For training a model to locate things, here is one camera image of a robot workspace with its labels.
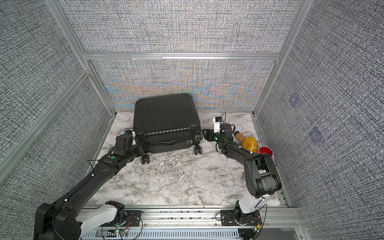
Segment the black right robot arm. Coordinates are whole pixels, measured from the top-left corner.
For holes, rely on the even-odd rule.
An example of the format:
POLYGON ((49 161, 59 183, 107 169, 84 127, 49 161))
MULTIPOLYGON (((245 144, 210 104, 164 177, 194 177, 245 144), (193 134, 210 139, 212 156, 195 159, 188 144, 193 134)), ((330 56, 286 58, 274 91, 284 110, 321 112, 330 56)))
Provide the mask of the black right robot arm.
POLYGON ((272 156, 259 153, 257 140, 236 131, 235 125, 216 122, 213 130, 202 132, 205 140, 216 143, 218 153, 244 167, 247 192, 235 203, 234 216, 229 223, 246 226, 260 220, 259 210, 266 207, 267 198, 282 187, 272 156))

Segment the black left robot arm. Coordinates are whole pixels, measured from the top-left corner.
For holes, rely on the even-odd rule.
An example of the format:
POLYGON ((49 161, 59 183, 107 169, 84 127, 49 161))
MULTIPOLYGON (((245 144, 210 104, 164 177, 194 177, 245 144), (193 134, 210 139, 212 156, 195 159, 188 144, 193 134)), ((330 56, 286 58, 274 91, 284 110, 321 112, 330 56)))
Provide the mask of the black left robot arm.
POLYGON ((43 203, 36 211, 35 240, 78 240, 83 234, 106 223, 124 224, 125 205, 116 201, 80 216, 90 198, 127 163, 143 153, 139 140, 131 135, 119 135, 116 144, 94 166, 91 173, 76 186, 55 200, 43 203))

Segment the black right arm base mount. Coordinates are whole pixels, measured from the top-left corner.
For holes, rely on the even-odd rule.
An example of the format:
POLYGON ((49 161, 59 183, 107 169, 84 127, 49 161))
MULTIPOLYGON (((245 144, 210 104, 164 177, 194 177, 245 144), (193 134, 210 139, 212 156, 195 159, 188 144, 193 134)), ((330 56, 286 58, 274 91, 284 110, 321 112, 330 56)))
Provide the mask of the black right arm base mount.
POLYGON ((222 226, 258 226, 262 223, 259 211, 244 214, 240 209, 221 210, 220 211, 222 226))

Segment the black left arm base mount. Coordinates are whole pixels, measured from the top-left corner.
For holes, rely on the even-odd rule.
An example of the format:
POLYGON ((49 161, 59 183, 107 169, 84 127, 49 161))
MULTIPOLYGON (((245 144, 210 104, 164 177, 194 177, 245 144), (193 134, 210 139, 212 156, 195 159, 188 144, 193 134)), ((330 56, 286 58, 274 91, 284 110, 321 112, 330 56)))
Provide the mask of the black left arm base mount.
POLYGON ((129 210, 126 211, 122 220, 114 220, 110 223, 103 224, 102 227, 139 227, 141 225, 142 211, 129 210))

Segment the black ribbed hard-shell suitcase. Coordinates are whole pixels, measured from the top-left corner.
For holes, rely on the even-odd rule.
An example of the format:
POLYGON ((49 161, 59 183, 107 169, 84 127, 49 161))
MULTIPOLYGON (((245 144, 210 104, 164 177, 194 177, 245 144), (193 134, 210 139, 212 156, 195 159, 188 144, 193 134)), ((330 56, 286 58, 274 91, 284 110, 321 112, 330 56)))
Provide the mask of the black ribbed hard-shell suitcase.
POLYGON ((135 103, 133 131, 141 144, 141 163, 149 153, 159 154, 194 147, 203 153, 201 121, 193 97, 187 93, 139 99, 135 103))

